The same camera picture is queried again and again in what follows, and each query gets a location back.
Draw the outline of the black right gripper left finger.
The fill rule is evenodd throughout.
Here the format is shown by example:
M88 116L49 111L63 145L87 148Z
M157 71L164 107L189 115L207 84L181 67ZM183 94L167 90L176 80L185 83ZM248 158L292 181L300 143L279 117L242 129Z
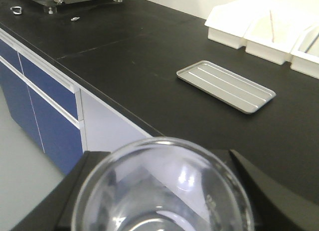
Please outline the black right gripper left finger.
M76 198L82 184L96 165L110 152L84 152L83 156L64 177L13 231L70 231Z

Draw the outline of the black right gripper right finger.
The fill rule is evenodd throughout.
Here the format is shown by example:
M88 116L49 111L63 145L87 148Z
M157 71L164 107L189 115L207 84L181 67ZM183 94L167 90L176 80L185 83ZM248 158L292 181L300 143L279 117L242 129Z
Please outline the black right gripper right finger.
M319 206L270 178L235 150L212 149L238 178L257 231L317 231Z

